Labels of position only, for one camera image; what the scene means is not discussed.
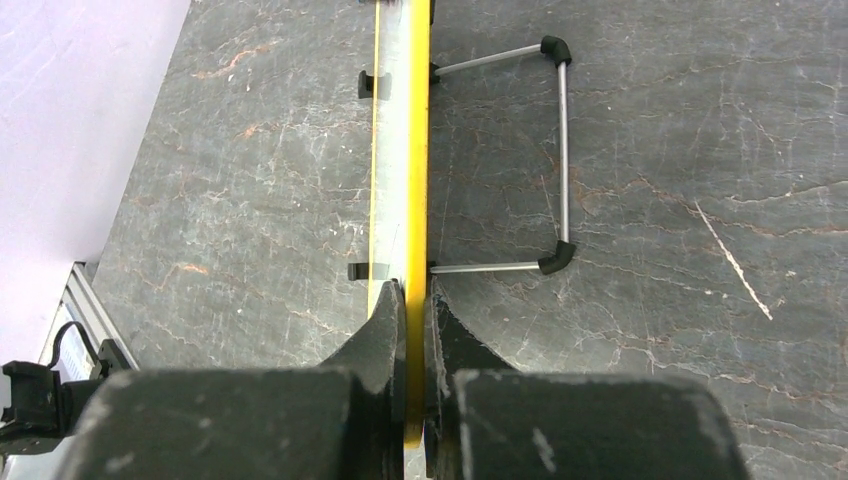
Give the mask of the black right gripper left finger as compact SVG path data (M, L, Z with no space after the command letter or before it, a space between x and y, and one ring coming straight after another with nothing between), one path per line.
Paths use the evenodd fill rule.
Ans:
M344 369L357 380L345 423L340 477L402 479L406 308L396 280L383 283L366 323L321 365Z

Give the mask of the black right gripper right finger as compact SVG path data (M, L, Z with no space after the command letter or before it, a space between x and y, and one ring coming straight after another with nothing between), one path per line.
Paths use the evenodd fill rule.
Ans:
M455 374L461 369L512 370L514 366L454 315L443 294L432 294L429 299L424 341L426 475L429 479L454 479L449 463L454 444L450 429L458 425L450 412L455 405L451 399Z

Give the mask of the small wood-framed whiteboard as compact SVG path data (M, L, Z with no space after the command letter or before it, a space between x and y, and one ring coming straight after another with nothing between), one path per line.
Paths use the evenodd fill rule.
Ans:
M430 35L428 1L377 1L373 65L358 78L372 103L368 301L383 282L403 295L406 393L403 444L421 445L425 423L428 275Z

